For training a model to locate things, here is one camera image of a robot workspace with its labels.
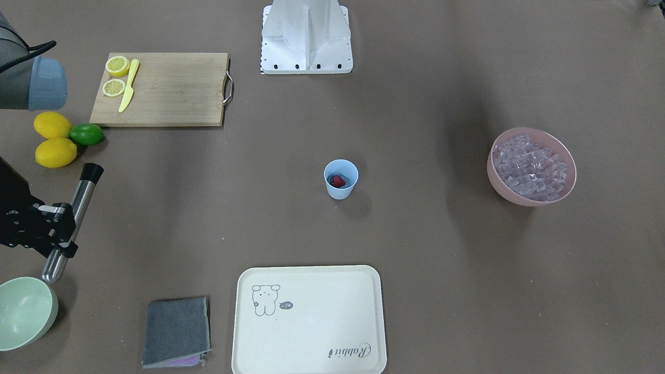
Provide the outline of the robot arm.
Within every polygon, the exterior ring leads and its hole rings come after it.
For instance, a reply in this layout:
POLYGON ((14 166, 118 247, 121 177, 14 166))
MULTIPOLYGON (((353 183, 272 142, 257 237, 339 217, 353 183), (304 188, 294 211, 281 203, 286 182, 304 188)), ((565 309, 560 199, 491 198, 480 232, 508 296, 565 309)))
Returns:
MULTIPOLYGON (((43 54, 55 41, 30 46, 1 18, 1 107, 12 110, 56 110, 68 97, 62 64, 43 54)), ((68 242, 75 228, 68 203, 51 206, 31 194, 29 184, 7 161, 1 167, 2 244, 35 249, 44 257, 68 242)))

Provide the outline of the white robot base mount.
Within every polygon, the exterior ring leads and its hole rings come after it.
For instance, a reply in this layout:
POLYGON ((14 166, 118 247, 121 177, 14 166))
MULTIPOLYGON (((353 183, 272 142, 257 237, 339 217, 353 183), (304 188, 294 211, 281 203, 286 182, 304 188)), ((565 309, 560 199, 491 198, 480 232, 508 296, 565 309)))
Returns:
POLYGON ((260 73, 347 74, 349 10, 338 1, 273 1, 263 8, 260 73))

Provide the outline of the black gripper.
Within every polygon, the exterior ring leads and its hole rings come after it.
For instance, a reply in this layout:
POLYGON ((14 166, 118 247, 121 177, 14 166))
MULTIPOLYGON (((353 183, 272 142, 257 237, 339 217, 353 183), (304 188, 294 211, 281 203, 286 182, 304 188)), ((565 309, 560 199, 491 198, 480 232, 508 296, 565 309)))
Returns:
POLYGON ((1 242, 15 248, 35 249, 44 258, 54 250, 66 258, 73 258, 78 250, 69 242, 76 228, 73 206, 66 202, 43 205, 32 196, 26 179, 14 170, 4 158, 1 164, 1 242), (43 236, 50 237, 48 242, 43 236))

